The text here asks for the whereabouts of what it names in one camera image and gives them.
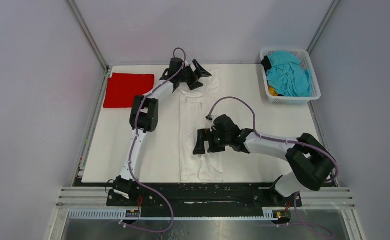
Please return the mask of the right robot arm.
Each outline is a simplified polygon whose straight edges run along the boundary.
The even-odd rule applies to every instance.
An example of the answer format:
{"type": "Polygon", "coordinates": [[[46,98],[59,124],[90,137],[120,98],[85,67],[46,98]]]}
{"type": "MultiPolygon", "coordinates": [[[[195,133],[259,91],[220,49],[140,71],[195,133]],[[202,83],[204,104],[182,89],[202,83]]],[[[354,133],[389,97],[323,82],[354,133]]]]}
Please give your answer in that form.
{"type": "Polygon", "coordinates": [[[230,147],[235,152],[267,155],[289,164],[291,171],[278,177],[269,189],[270,201],[276,206],[282,206],[299,191],[318,191],[336,169],[331,155],[308,133],[285,139],[239,128],[225,114],[207,119],[212,126],[197,131],[194,155],[220,153],[230,147]]]}

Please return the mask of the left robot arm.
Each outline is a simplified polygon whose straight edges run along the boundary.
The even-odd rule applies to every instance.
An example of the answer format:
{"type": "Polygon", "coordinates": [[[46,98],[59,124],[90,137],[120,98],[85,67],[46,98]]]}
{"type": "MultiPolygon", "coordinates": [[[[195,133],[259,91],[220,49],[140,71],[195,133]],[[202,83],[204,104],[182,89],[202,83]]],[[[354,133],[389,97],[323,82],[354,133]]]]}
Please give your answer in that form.
{"type": "Polygon", "coordinates": [[[134,97],[129,123],[131,126],[131,141],[126,161],[119,176],[113,182],[113,193],[127,206],[133,205],[138,199],[137,182],[140,173],[139,156],[144,146],[145,138],[156,130],[159,117],[159,103],[173,94],[180,84],[187,84],[190,90],[203,86],[200,78],[209,78],[206,71],[194,59],[192,64],[177,57],[170,59],[159,79],[159,83],[148,93],[134,97]]]}

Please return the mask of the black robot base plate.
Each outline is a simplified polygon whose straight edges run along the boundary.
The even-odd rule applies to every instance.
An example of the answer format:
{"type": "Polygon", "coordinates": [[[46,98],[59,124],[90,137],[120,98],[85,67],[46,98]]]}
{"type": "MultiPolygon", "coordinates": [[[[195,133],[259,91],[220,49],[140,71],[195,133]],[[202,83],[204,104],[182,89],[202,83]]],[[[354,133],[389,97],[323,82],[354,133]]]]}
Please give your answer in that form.
{"type": "Polygon", "coordinates": [[[168,210],[182,209],[247,209],[300,207],[299,195],[271,197],[271,183],[149,183],[147,188],[137,184],[136,197],[126,199],[113,190],[108,192],[108,207],[135,207],[168,210]]]}

